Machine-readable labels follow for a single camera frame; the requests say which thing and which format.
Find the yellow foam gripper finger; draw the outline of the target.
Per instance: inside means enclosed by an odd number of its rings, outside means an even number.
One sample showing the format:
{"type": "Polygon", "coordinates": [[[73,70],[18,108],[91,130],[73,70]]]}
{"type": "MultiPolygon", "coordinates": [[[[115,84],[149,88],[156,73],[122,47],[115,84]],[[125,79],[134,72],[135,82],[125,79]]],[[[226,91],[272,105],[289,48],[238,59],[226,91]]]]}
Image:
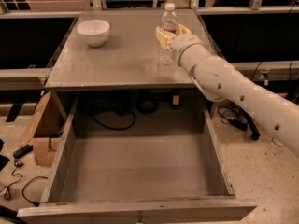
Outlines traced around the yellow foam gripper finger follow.
{"type": "Polygon", "coordinates": [[[191,31],[187,27],[183,26],[182,24],[180,24],[178,26],[178,34],[179,35],[188,35],[190,33],[191,33],[191,31]]]}
{"type": "Polygon", "coordinates": [[[170,47],[171,47],[173,39],[175,38],[175,35],[171,32],[167,32],[164,29],[162,29],[161,27],[157,26],[156,27],[156,38],[164,50],[170,50],[170,47]]]}

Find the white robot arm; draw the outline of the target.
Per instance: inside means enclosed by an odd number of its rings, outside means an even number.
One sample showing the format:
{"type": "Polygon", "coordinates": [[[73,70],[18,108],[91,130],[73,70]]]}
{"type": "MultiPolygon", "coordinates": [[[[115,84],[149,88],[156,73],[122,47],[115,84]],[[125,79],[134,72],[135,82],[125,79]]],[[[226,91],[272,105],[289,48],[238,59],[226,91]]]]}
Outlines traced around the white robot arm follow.
{"type": "Polygon", "coordinates": [[[161,27],[156,38],[195,87],[214,102],[227,99],[299,156],[299,106],[244,77],[223,58],[206,49],[204,42],[180,25],[175,35],[161,27]]]}

